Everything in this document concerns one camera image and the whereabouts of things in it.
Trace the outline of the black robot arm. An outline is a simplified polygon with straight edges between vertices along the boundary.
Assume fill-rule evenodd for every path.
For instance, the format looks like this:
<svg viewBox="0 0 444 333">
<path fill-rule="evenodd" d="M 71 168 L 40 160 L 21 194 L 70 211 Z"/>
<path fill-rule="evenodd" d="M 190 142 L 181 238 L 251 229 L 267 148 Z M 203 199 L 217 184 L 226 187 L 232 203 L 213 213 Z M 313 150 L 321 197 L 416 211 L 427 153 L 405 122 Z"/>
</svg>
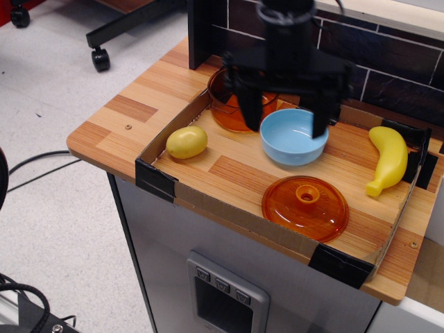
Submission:
<svg viewBox="0 0 444 333">
<path fill-rule="evenodd" d="M 314 116 L 312 136 L 320 137 L 352 93 L 355 65 L 314 46 L 314 1 L 260 1 L 256 11 L 265 25 L 264 43 L 224 55 L 226 87 L 255 132 L 263 116 L 263 93 L 299 96 Z"/>
</svg>

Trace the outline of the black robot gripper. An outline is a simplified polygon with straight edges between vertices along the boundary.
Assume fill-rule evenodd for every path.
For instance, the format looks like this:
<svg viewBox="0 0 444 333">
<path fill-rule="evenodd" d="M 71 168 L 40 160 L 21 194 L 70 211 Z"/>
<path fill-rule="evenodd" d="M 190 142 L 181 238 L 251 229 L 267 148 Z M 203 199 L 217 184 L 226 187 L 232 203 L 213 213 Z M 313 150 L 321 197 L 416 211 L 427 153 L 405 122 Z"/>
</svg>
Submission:
<svg viewBox="0 0 444 333">
<path fill-rule="evenodd" d="M 261 13 L 259 18 L 265 25 L 264 42 L 223 57 L 226 84 L 237 96 L 246 126 L 259 131 L 262 92 L 297 94 L 313 97 L 312 135 L 320 137 L 352 93 L 355 66 L 314 46 L 312 14 Z"/>
</svg>

